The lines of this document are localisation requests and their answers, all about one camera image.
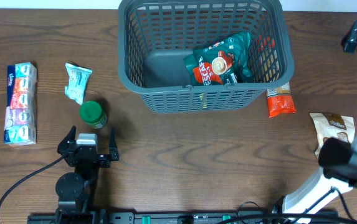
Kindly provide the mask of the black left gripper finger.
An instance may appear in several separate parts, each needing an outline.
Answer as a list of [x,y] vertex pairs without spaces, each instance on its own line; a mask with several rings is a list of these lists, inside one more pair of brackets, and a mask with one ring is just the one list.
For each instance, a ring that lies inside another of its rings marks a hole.
[[75,142],[76,126],[72,126],[69,133],[60,142],[60,146],[68,146],[71,142]]
[[117,148],[117,143],[115,139],[115,131],[114,128],[111,128],[110,131],[110,141],[109,141],[109,153],[111,156],[117,156],[118,155],[118,148]]

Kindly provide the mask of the teal white wipes packet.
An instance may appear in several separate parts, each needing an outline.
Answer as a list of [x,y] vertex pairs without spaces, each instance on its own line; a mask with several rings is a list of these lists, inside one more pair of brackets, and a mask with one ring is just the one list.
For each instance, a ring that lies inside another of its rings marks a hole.
[[85,97],[87,82],[93,71],[70,63],[66,63],[65,67],[69,76],[69,84],[65,86],[65,94],[81,105]]

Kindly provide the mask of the beige brown snack bag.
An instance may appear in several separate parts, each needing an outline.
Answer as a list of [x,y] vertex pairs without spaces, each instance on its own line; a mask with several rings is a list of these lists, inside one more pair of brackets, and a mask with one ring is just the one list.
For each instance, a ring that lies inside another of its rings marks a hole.
[[310,113],[317,132],[318,147],[315,155],[318,158],[321,148],[329,138],[352,143],[355,138],[355,122],[350,116],[334,113]]

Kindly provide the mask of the orange snack packet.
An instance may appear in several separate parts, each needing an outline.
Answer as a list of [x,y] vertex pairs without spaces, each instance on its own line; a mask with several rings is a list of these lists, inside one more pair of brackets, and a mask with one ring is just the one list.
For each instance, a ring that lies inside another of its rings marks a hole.
[[[258,51],[266,50],[267,52],[260,56],[260,63],[263,63],[267,57],[267,53],[274,51],[272,55],[267,59],[267,64],[264,65],[264,68],[268,68],[268,66],[272,66],[272,71],[269,72],[264,80],[265,81],[274,81],[275,78],[272,75],[278,75],[277,70],[279,70],[279,64],[276,63],[277,53],[275,48],[275,40],[271,39],[269,36],[264,38],[260,34],[258,38],[256,38],[258,46]],[[290,83],[278,87],[278,88],[269,88],[266,90],[267,97],[267,107],[269,110],[269,118],[276,117],[280,114],[290,114],[296,113],[297,109],[295,107],[294,100],[292,98],[292,92],[290,89]]]

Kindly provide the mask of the green Nescafe coffee bag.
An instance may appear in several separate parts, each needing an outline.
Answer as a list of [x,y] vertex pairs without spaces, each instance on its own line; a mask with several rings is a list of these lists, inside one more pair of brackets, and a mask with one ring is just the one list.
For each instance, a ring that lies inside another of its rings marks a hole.
[[253,82],[248,67],[250,32],[238,32],[203,48],[196,48],[184,58],[194,86],[235,85]]

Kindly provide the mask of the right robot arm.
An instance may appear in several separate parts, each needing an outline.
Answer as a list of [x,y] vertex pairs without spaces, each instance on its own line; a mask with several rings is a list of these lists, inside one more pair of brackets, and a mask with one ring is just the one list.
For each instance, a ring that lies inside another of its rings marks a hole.
[[357,137],[350,137],[352,118],[312,113],[319,148],[318,169],[296,191],[283,197],[278,208],[284,223],[310,223],[336,197],[357,188]]

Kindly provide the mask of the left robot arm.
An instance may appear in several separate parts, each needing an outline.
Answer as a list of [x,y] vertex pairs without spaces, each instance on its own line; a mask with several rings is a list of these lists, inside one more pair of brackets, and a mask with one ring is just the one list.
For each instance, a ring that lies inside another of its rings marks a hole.
[[101,168],[109,168],[111,162],[119,160],[119,152],[112,129],[107,154],[98,153],[96,134],[76,135],[73,126],[59,143],[57,152],[73,172],[62,175],[56,185],[58,208],[56,223],[108,223],[105,209],[93,205]]

